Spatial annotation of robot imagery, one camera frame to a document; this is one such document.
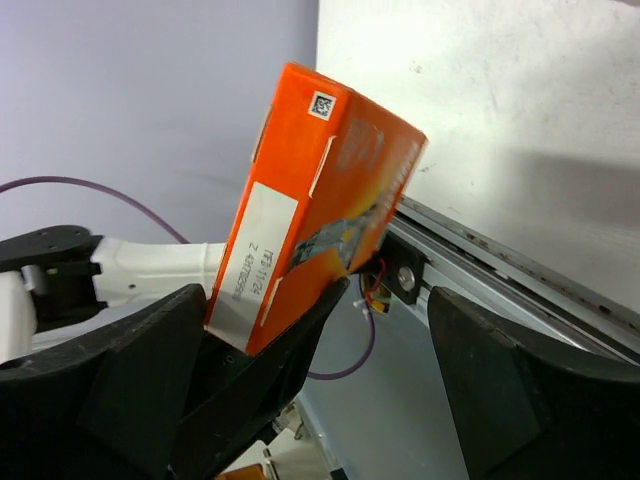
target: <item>white wall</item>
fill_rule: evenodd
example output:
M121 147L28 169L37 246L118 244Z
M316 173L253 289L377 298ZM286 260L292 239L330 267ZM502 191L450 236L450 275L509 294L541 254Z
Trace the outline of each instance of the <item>white wall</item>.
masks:
M0 1L0 182L73 175L224 241L283 63L313 66L317 1ZM69 186L0 196L0 238L48 224L170 237Z
M640 311L639 6L322 0L317 65L427 133L408 196Z

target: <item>gray surface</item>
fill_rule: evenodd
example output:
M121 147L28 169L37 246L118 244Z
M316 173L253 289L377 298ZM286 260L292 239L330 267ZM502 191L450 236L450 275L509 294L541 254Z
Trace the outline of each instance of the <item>gray surface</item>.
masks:
M408 197L640 312L625 3L326 0L317 65L427 134Z
M0 182L73 175L224 241L284 62L315 64L315 0L0 1ZM167 242L99 193L0 197L0 238L72 223Z
M367 324L352 287L330 317L312 370L353 363ZM350 480L468 478L428 328L396 305L377 320L369 361L333 382L308 380L301 402Z
M467 293L476 294L459 293L499 315L580 348L637 363L605 340L613 339L640 352L640 315L636 312L413 200L405 199L398 211L424 227L418 232L411 221L399 216L390 230L428 252L431 261L424 277L428 285L441 285L442 278L455 280ZM460 258L455 249L447 246L450 244L479 261ZM427 278L428 271L439 277ZM579 334L571 316L599 330L605 338L586 331Z

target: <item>white label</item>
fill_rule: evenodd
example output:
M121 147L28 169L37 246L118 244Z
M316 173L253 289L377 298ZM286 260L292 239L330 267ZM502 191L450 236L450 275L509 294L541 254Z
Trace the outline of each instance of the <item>white label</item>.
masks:
M208 329L245 350L298 201L254 182Z
M314 92L311 99L311 105L309 105L309 115L321 118L323 120L329 120L331 118L331 112L336 105L336 97L327 95L322 92Z

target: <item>screw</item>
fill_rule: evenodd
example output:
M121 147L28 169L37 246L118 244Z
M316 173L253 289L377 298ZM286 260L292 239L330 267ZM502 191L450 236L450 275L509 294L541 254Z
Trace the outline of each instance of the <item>screw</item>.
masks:
M416 277L409 267L401 267L398 270L398 283L405 292L410 292L416 286Z

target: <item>orange box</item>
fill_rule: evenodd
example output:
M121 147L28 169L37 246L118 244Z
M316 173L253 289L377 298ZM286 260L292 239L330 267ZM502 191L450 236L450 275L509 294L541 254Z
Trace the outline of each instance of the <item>orange box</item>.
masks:
M215 480L268 480L264 476L261 465L251 465L249 467L234 470L233 472L223 473Z
M427 139L287 64L253 158L207 329L255 355L374 253Z

